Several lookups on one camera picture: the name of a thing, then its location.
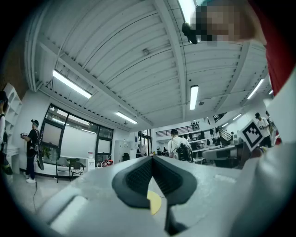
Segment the cap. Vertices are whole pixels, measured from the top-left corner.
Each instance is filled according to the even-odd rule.
[[[35,124],[37,127],[39,126],[39,122],[38,122],[37,120],[31,120],[31,122],[32,122],[33,124]]]
[[[7,101],[7,96],[5,91],[0,91],[0,100],[4,102]]]

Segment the white panel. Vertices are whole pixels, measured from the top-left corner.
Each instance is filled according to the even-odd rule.
[[[108,153],[110,152],[110,141],[99,140],[98,142],[98,153]]]
[[[61,129],[50,124],[45,124],[42,141],[58,146],[60,141]]]
[[[88,157],[88,151],[95,151],[97,135],[66,126],[61,156]]]

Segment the white ceiling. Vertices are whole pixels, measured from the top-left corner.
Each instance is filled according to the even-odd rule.
[[[179,32],[176,0],[53,1],[31,22],[25,57],[34,72],[27,72],[30,88],[125,130],[233,110],[268,73],[265,48],[257,42],[188,43]],[[92,97],[53,79],[54,69]],[[199,85],[194,111],[188,103],[192,85]],[[270,88],[267,79],[259,92]],[[118,111],[138,124],[124,125]]]

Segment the railing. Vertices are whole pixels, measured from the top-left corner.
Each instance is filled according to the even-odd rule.
[[[219,128],[219,133],[220,133],[220,136],[221,136],[222,138],[224,138],[226,141],[230,141],[230,139],[231,139],[231,135],[230,135],[228,132],[226,132],[226,131],[223,130],[222,128]]]
[[[198,124],[190,125],[187,127],[181,127],[181,128],[176,128],[178,131],[178,134],[185,134],[189,132],[195,132],[199,130]],[[164,131],[157,131],[156,136],[157,137],[164,137],[164,136],[170,136],[171,135],[171,129],[169,130],[164,130]]]

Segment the white shelf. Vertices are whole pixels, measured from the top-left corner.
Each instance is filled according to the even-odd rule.
[[[5,114],[5,121],[6,132],[8,134],[8,145],[11,146],[14,126],[18,120],[23,105],[15,88],[11,84],[8,83],[5,86],[4,91],[8,97],[8,109]]]

